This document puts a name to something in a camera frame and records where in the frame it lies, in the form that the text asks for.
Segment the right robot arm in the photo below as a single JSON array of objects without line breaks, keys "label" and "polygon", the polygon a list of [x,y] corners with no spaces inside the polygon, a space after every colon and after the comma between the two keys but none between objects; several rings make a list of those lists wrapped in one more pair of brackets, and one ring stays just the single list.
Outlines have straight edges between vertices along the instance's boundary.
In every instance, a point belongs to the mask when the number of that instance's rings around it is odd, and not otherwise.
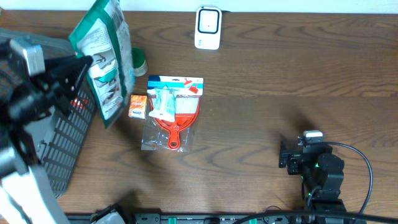
[{"label": "right robot arm", "polygon": [[333,148],[318,142],[302,141],[298,146],[281,142],[279,167],[288,174],[302,178],[302,199],[304,209],[316,212],[345,212],[339,198],[344,180],[345,162],[332,154]]}]

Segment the pale green wipes packet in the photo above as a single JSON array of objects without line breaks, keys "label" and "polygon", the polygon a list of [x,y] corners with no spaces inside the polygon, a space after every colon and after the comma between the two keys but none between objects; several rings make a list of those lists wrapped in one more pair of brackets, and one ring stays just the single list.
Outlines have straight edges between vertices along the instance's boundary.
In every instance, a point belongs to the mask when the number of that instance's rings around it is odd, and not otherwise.
[{"label": "pale green wipes packet", "polygon": [[149,116],[169,122],[175,121],[176,101],[179,90],[176,88],[155,87],[147,91],[152,109]]}]

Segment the red dustpan brush package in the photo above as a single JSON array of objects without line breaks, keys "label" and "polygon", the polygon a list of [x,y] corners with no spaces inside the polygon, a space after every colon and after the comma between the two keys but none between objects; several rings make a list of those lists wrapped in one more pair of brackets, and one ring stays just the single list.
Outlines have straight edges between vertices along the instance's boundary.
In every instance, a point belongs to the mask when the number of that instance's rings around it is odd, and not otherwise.
[{"label": "red dustpan brush package", "polygon": [[148,109],[142,136],[142,150],[186,151],[192,143],[194,123],[200,112],[200,101],[204,92],[204,78],[151,75],[147,91],[155,87],[179,90],[176,101],[175,121],[169,122],[149,116],[152,109],[147,94]]}]

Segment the green lid white jar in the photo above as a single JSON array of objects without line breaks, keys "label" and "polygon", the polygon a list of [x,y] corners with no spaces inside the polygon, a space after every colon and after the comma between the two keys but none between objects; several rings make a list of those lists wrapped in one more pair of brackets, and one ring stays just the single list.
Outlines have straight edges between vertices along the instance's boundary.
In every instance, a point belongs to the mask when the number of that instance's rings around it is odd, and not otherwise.
[{"label": "green lid white jar", "polygon": [[147,73],[148,66],[144,51],[140,48],[132,48],[133,69],[136,77],[141,77]]}]

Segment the orange snack box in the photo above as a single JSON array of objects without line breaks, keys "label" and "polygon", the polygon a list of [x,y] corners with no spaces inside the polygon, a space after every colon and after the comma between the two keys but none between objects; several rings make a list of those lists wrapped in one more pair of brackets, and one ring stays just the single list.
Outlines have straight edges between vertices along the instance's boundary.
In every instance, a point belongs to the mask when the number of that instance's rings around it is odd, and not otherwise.
[{"label": "orange snack box", "polygon": [[130,118],[145,119],[147,108],[147,96],[131,95],[131,101],[128,111]]}]

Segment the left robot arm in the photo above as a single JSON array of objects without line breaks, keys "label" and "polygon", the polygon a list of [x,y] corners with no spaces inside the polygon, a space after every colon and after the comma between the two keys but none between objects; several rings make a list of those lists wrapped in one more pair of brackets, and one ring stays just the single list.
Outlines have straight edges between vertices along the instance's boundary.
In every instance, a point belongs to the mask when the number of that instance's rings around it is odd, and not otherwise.
[{"label": "left robot arm", "polygon": [[53,106],[69,114],[90,56],[46,60],[37,75],[16,86],[1,103],[1,215],[9,223],[75,223],[52,194],[46,170],[24,126]]}]

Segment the green grip gloves package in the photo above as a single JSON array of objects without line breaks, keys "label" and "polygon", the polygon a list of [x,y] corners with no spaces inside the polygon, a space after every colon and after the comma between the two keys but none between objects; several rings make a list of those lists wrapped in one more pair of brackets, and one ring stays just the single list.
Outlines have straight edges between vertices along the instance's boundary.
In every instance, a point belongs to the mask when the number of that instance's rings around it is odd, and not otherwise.
[{"label": "green grip gloves package", "polygon": [[86,78],[109,128],[127,105],[135,82],[131,36],[120,1],[96,0],[69,41],[77,57],[93,59]]}]

